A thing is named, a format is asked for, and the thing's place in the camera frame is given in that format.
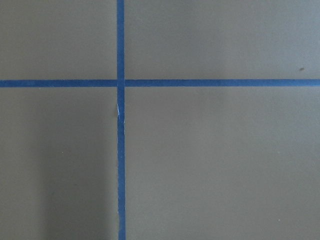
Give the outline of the long vertical blue tape line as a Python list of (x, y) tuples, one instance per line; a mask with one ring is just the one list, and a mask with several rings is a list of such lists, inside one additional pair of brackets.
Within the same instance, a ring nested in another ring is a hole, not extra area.
[(125, 1), (117, 0), (117, 159), (118, 159), (118, 239), (126, 239), (125, 167)]

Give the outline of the long horizontal blue tape line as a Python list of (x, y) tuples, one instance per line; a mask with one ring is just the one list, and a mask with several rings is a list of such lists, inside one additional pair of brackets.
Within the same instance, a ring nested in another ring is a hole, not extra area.
[(54, 79), (1, 80), (2, 88), (84, 87), (314, 87), (319, 79)]

